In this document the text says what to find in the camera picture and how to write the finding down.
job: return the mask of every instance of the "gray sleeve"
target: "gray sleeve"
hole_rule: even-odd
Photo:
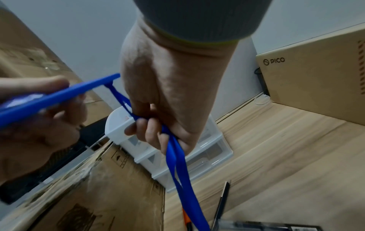
[[[155,27],[193,42],[223,42],[250,36],[271,0],[134,0]]]

